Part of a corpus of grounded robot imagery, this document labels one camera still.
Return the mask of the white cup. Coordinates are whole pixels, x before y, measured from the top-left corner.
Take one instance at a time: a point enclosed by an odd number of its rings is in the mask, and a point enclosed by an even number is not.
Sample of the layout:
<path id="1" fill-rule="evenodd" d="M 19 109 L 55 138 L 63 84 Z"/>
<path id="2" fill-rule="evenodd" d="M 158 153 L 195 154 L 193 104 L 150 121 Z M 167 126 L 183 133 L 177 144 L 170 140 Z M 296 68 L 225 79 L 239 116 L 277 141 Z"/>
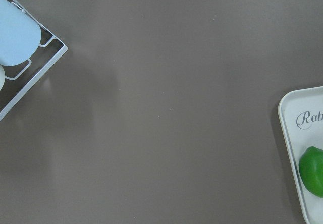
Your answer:
<path id="1" fill-rule="evenodd" d="M 5 71 L 2 65 L 0 65 L 0 90 L 3 88 L 6 80 Z"/>

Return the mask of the green toy pepper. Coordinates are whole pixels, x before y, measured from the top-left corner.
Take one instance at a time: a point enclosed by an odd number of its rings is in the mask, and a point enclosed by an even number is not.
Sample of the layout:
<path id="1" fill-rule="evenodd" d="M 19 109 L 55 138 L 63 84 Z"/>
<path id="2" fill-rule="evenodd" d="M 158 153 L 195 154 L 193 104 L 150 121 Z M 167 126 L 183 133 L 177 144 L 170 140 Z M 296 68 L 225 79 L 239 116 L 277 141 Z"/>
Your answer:
<path id="1" fill-rule="evenodd" d="M 322 198 L 322 149 L 310 146 L 299 160 L 299 173 L 305 188 Z"/>

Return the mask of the cream rabbit tray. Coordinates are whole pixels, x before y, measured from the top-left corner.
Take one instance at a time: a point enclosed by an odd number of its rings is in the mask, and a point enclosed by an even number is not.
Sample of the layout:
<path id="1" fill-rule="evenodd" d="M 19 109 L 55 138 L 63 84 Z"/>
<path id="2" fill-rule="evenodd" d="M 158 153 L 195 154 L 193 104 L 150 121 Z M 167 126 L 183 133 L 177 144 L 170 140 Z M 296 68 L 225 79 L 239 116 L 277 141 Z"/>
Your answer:
<path id="1" fill-rule="evenodd" d="M 322 198 L 304 186 L 298 164 L 309 147 L 322 149 L 322 87 L 294 90 L 279 102 L 278 116 L 306 223 L 322 223 Z"/>

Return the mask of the light blue cup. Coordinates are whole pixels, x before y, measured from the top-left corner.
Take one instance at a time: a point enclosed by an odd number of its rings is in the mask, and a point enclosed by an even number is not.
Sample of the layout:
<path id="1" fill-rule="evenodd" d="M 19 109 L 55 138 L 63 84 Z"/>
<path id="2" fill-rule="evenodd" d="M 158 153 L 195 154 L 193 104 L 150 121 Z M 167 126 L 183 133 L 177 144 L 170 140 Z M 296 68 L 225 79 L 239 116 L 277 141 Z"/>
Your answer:
<path id="1" fill-rule="evenodd" d="M 1 0 L 1 65 L 15 66 L 30 58 L 41 40 L 37 22 L 8 0 Z"/>

